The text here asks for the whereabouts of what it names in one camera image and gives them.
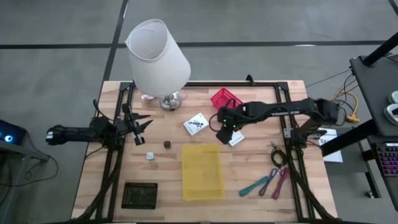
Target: lamp base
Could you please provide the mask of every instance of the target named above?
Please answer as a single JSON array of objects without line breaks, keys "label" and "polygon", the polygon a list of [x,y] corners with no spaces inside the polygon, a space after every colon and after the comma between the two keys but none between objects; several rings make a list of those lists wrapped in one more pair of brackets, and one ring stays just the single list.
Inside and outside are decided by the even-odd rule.
[{"label": "lamp base", "polygon": [[181,94],[176,91],[175,93],[159,98],[160,107],[166,111],[174,111],[181,106]]}]

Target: keyboard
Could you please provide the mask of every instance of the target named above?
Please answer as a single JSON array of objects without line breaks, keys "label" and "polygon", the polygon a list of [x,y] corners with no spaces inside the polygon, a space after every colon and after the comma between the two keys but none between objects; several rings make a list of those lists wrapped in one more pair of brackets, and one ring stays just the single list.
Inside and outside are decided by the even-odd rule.
[{"label": "keyboard", "polygon": [[398,177],[398,144],[377,144],[376,151],[382,175],[384,177]]}]

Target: blue light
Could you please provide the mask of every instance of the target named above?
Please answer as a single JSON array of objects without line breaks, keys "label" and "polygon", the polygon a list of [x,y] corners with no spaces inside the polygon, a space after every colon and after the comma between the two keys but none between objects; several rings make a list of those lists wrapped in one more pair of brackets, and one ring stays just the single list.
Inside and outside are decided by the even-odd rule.
[{"label": "blue light", "polygon": [[6,140],[6,142],[11,142],[12,141],[12,136],[6,136],[4,138],[4,140]]}]

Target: yellow plastic sheet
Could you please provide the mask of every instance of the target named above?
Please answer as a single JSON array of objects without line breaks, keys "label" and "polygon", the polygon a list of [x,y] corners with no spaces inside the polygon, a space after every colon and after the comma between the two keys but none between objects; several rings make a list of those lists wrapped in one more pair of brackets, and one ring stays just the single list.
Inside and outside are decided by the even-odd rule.
[{"label": "yellow plastic sheet", "polygon": [[220,148],[217,144],[201,144],[182,148],[183,198],[211,200],[224,197]]}]

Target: gray floor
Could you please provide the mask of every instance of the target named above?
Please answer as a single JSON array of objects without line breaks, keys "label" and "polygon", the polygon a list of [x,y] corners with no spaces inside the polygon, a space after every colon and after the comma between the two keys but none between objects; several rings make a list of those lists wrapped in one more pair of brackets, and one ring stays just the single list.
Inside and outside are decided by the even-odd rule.
[{"label": "gray floor", "polygon": [[[0,0],[2,44],[111,43],[122,0]],[[131,0],[119,42],[138,23],[163,19],[179,42],[386,40],[398,31],[398,16],[387,0]],[[191,80],[304,80],[310,84],[342,72],[348,60],[377,46],[184,48]],[[116,52],[110,80],[130,80],[125,49]],[[35,145],[58,160],[52,180],[22,188],[16,223],[45,223],[70,216],[86,144],[50,147],[46,130],[55,124],[87,126],[98,97],[109,49],[0,50],[0,119],[29,130]],[[307,89],[328,98],[347,74]],[[358,116],[370,118],[358,89]],[[49,163],[35,177],[55,172]],[[362,174],[329,175],[339,217],[394,223],[386,188],[376,173],[382,198],[367,199]]]}]

